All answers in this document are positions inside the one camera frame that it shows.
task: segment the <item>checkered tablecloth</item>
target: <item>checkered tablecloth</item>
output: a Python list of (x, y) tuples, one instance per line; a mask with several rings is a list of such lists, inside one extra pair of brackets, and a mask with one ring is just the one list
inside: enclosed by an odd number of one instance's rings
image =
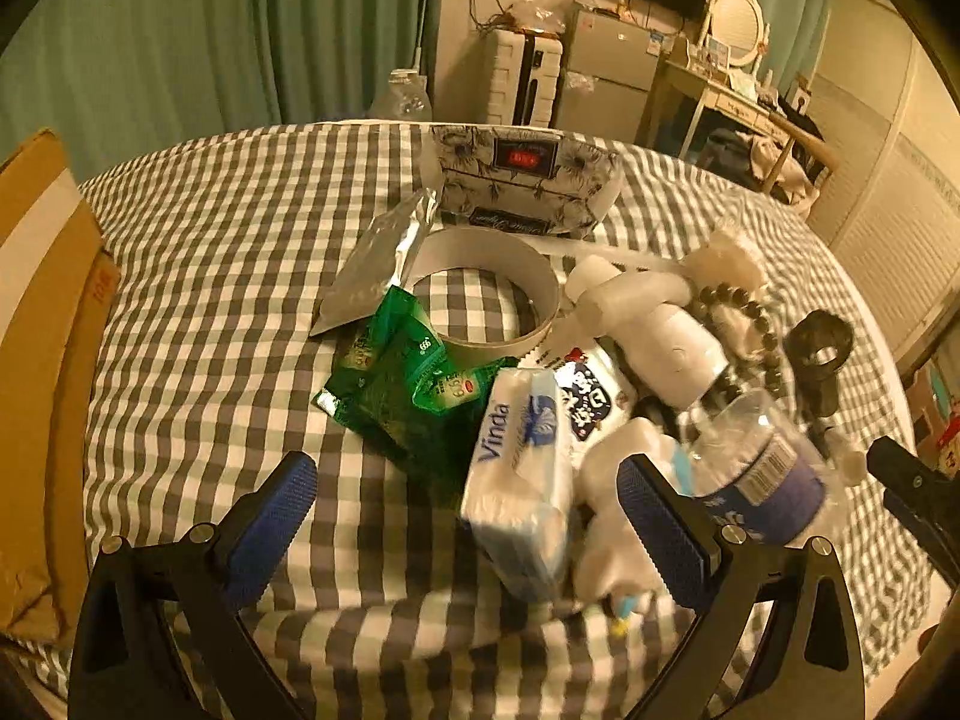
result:
[[(837, 423), (869, 443), (904, 441), (870, 338), (838, 266), (805, 225), (761, 196), (634, 146), (623, 196), (592, 239), (680, 257), (736, 213), (768, 261), (779, 332), (826, 308), (851, 322)], [(246, 614), (256, 642), (308, 716), (620, 717), (665, 664), (691, 616), (643, 599), (626, 635), (598, 605), (512, 600), (454, 512), (310, 406), (337, 334), (307, 333), (376, 214), (419, 185), (421, 129), (275, 127), (185, 143), (83, 186), (123, 282), (90, 406), (86, 528), (91, 558), (111, 533), (171, 541), (218, 521), (286, 450), (319, 463), (317, 503), (270, 589)], [(557, 258), (558, 274), (573, 262)], [(452, 272), (416, 290), (441, 329), (515, 332), (508, 284)], [(923, 618), (928, 563), (870, 481), (848, 491), (838, 541), (872, 678)], [(745, 632), (717, 707), (757, 646)], [(175, 620), (200, 696), (223, 708)], [(34, 667), (66, 692), (66, 654)]]

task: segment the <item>dark beaded bracelet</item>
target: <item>dark beaded bracelet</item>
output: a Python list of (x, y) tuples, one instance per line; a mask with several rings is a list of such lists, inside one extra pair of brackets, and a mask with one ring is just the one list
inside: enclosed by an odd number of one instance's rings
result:
[[(702, 324), (712, 325), (710, 308), (721, 303), (733, 306), (733, 308), (746, 314), (752, 327), (757, 330), (757, 333), (760, 333), (760, 343), (763, 346), (763, 356), (760, 358), (760, 366), (763, 370), (763, 386), (774, 398), (784, 397), (786, 386), (784, 386), (784, 375), (781, 374), (779, 341), (774, 335), (773, 325), (770, 323), (769, 317), (765, 316), (763, 307), (755, 300), (750, 300), (750, 293), (747, 290), (743, 288), (734, 289), (727, 283), (718, 284), (716, 288), (704, 287), (690, 303), (688, 311)], [(746, 361), (737, 361), (736, 368), (738, 370), (745, 367), (749, 367)], [(733, 395), (734, 387), (731, 386), (729, 389), (731, 391), (728, 395)]]

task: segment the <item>barcode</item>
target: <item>barcode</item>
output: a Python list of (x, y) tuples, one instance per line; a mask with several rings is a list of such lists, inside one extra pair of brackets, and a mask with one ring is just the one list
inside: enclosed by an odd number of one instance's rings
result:
[(782, 437), (774, 436), (754, 467), (736, 483), (736, 488), (751, 506), (759, 506), (784, 483), (796, 461), (797, 450)]

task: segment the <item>tissue pack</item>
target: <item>tissue pack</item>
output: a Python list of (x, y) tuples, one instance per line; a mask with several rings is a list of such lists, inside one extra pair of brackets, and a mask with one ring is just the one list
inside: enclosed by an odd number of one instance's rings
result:
[(498, 372), (460, 509), (506, 589), (528, 603), (558, 597), (566, 570), (573, 470), (562, 410), (553, 371)]

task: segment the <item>white suitcase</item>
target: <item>white suitcase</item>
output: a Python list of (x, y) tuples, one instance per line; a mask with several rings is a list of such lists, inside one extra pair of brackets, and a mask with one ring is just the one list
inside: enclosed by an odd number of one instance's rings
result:
[(494, 29), (487, 35), (488, 86), (481, 90), (480, 124), (550, 127), (563, 44), (556, 38)]

